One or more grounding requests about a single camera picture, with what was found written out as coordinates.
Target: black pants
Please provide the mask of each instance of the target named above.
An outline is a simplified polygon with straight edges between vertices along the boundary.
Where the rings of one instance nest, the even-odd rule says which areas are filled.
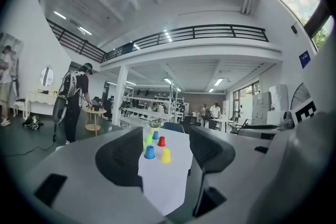
[[[69,142],[76,141],[76,126],[80,114],[79,106],[69,106],[64,117],[64,132]]]

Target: shoes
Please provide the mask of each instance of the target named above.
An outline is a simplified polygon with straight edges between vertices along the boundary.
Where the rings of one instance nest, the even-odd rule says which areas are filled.
[[[10,120],[8,119],[4,119],[3,122],[1,123],[1,126],[7,126],[7,125],[10,125]]]

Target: black cable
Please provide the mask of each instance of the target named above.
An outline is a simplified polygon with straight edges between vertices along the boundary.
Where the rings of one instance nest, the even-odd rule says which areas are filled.
[[[51,148],[54,146],[54,144],[55,144],[55,141],[53,141],[53,144],[52,144],[50,147],[48,147],[48,148],[41,148],[41,147],[39,147],[39,146],[36,146],[36,147],[34,147],[32,150],[27,151],[26,153],[1,155],[1,157],[25,156],[25,155],[27,155],[28,153],[33,152],[33,151],[34,151],[35,149],[37,149],[37,148],[39,148],[39,149],[42,150],[42,151],[47,151],[47,150],[51,149]]]

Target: blue cup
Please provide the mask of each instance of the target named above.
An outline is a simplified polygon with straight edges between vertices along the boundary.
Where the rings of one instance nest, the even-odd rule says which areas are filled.
[[[159,140],[159,132],[158,131],[154,131],[153,139],[154,140]]]
[[[147,146],[146,153],[145,153],[145,158],[146,159],[154,159],[155,158],[154,147],[153,146]]]

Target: white column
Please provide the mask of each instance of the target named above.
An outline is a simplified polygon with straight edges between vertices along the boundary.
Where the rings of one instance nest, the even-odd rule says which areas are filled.
[[[120,126],[120,110],[119,107],[122,103],[122,97],[125,91],[126,79],[128,74],[129,66],[121,66],[118,76],[116,93],[114,94],[114,105],[112,110],[112,124]]]

